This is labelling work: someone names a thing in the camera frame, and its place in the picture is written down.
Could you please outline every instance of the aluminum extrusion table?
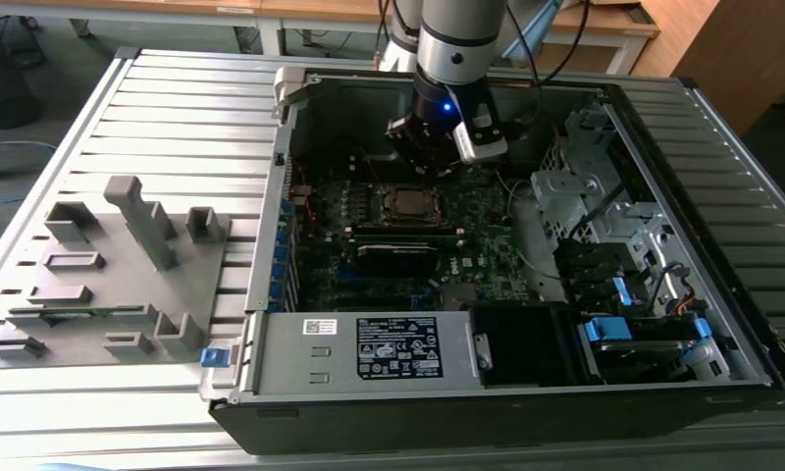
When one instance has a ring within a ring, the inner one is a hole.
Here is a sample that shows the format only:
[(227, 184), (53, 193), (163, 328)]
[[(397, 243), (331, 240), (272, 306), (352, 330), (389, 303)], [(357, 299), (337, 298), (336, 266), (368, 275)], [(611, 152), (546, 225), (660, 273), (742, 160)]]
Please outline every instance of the aluminum extrusion table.
[[(272, 83), (276, 70), (288, 64), (371, 68), (357, 61), (120, 51), (0, 239), (0, 290), (33, 275), (23, 262), (41, 256), (44, 242), (36, 236), (45, 234), (40, 220), (52, 202), (81, 199), (97, 205), (108, 176), (133, 174), (147, 197), (161, 201), (171, 213), (207, 205), (232, 215), (209, 337), (240, 333), (277, 125)], [(785, 196), (702, 93), (672, 79), (564, 77), (623, 86), (785, 340)], [(67, 462), (116, 469), (442, 464), (460, 469), (463, 464), (503, 461), (592, 460), (590, 469), (646, 470), (662, 464), (703, 465), (704, 459), (728, 469), (759, 460), (763, 466), (785, 465), (785, 404), (715, 418), (652, 440), (249, 456), (212, 421), (199, 381), (197, 364), (0, 371), (0, 457), (13, 458), (16, 465)]]

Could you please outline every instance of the white sticker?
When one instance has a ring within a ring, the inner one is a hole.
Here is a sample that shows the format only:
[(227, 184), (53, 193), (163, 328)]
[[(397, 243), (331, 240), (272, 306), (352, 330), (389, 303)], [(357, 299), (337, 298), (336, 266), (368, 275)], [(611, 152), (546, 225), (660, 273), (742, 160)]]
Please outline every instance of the white sticker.
[(337, 334), (336, 319), (307, 319), (303, 324), (304, 336), (333, 336)]
[(252, 15), (252, 8), (217, 7), (219, 13), (244, 13)]

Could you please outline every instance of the power supply label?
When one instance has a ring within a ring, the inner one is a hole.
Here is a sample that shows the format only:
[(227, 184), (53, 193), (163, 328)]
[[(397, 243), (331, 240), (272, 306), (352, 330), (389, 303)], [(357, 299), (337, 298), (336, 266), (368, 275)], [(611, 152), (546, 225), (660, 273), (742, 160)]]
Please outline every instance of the power supply label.
[(357, 376), (364, 380), (442, 378), (436, 317), (359, 319)]

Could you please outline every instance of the desk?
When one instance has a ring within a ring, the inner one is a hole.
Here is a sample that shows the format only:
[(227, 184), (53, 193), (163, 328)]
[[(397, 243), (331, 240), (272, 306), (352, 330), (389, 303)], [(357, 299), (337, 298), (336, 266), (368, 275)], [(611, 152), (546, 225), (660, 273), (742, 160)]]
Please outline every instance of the desk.
[[(284, 55), (285, 29), (375, 33), (380, 20), (376, 0), (0, 0), (0, 15), (257, 27), (273, 56)], [(560, 12), (544, 43), (571, 44), (580, 20), (582, 8)], [(659, 31), (618, 8), (592, 7), (582, 44), (615, 48), (607, 73), (627, 75)]]

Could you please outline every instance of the motherboard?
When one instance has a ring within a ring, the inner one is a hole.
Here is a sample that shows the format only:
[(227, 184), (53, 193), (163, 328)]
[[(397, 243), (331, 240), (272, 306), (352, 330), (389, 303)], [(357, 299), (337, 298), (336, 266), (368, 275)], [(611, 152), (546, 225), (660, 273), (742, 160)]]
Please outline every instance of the motherboard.
[(295, 159), (299, 310), (459, 310), (536, 297), (498, 166), (428, 183), (373, 157), (352, 146)]

